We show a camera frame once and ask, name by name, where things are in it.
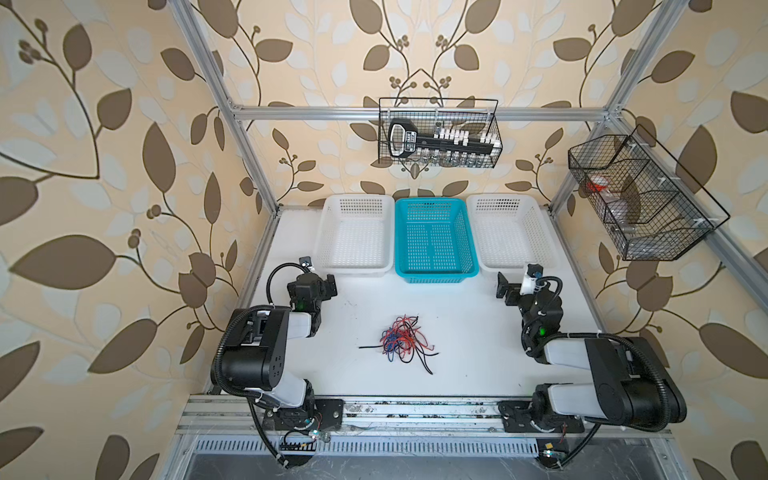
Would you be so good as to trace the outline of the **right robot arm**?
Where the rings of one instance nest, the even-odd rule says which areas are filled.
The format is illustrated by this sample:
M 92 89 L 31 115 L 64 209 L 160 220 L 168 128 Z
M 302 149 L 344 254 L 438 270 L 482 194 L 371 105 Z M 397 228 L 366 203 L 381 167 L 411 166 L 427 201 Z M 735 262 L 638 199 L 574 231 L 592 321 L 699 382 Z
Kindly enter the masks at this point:
M 591 376 L 586 383 L 542 383 L 527 402 L 497 405 L 507 433 L 582 434 L 568 451 L 545 447 L 538 461 L 547 469 L 568 466 L 602 426 L 657 433 L 688 413 L 682 392 L 647 339 L 562 331 L 562 289 L 559 277 L 530 264 L 519 283 L 499 273 L 495 292 L 521 314 L 520 343 L 527 357 Z

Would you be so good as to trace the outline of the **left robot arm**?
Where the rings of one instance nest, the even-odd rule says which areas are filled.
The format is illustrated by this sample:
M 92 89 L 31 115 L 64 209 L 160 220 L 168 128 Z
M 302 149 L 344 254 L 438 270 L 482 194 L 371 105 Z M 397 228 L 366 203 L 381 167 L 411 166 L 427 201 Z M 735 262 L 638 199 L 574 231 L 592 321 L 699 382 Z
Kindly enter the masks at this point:
M 306 463 L 315 442 L 342 425 L 344 401 L 318 400 L 311 382 L 286 367 L 287 343 L 316 335 L 322 303 L 338 291 L 334 276 L 315 273 L 309 257 L 275 267 L 265 291 L 265 305 L 233 312 L 211 377 L 223 392 L 246 401 L 266 449 L 290 469 Z

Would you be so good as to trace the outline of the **right white plastic basket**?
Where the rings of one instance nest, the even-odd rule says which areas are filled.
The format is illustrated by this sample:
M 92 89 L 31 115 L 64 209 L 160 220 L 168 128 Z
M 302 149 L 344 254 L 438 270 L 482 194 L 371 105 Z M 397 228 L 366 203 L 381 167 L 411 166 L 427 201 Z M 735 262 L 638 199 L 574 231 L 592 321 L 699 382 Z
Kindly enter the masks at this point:
M 529 264 L 558 264 L 555 245 L 536 200 L 527 195 L 479 194 L 466 200 L 480 269 L 518 271 Z

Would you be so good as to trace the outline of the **white plastic basket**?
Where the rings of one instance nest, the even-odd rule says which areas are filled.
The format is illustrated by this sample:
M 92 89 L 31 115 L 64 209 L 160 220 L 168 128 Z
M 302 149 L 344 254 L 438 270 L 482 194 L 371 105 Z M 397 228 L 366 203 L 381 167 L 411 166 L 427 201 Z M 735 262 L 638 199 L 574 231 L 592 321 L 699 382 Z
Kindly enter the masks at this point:
M 529 264 L 558 264 L 555 245 L 536 200 L 527 195 L 479 194 L 466 200 L 480 269 L 518 271 Z
M 385 195 L 327 198 L 311 255 L 322 272 L 382 276 L 394 266 L 395 201 Z

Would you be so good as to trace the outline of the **left white plastic basket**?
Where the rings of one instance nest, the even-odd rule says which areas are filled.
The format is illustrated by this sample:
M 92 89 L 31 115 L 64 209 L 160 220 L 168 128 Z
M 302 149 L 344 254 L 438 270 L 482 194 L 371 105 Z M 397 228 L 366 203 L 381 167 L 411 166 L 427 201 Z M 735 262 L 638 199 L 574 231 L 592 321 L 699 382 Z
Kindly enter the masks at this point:
M 327 198 L 311 255 L 322 272 L 382 276 L 394 266 L 395 201 L 385 195 Z

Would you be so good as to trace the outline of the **teal plastic basket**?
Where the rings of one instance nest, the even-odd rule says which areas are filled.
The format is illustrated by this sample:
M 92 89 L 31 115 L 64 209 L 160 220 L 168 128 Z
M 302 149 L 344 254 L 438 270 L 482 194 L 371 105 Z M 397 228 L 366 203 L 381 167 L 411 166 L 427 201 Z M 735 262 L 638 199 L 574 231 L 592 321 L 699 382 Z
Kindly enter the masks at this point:
M 456 198 L 395 202 L 394 267 L 408 283 L 460 283 L 479 273 L 466 203 Z

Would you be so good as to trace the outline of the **red item in side basket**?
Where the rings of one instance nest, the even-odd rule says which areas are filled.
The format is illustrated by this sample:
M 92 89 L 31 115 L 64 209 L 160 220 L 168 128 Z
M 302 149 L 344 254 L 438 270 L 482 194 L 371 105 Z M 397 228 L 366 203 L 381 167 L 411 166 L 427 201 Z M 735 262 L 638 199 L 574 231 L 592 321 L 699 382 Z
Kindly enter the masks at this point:
M 596 194 L 606 190 L 610 185 L 610 179 L 602 175 L 588 176 L 585 179 L 584 190 L 588 194 Z

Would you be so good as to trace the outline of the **black tool in basket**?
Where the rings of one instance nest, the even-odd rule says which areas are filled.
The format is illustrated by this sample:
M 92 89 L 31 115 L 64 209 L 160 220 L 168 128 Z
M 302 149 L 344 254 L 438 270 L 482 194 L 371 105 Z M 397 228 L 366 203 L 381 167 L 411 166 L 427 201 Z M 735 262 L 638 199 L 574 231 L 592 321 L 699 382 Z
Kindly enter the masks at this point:
M 494 156 L 503 149 L 500 137 L 495 133 L 435 127 L 431 133 L 426 127 L 405 118 L 390 121 L 384 137 L 384 145 L 393 158 L 408 158 L 417 153 L 458 152 L 480 156 Z

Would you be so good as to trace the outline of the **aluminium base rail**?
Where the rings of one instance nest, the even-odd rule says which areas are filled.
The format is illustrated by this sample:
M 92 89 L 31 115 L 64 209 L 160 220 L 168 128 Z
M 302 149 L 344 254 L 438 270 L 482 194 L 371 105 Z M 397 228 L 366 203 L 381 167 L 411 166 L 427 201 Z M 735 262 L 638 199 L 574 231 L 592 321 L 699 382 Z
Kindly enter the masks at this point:
M 565 437 L 576 439 L 582 429 L 571 426 L 550 431 L 518 426 L 501 411 L 504 397 L 494 396 L 341 396 L 318 395 L 321 425 L 346 436 L 397 437 Z M 246 401 L 229 395 L 192 395 L 187 400 L 176 433 L 253 434 Z

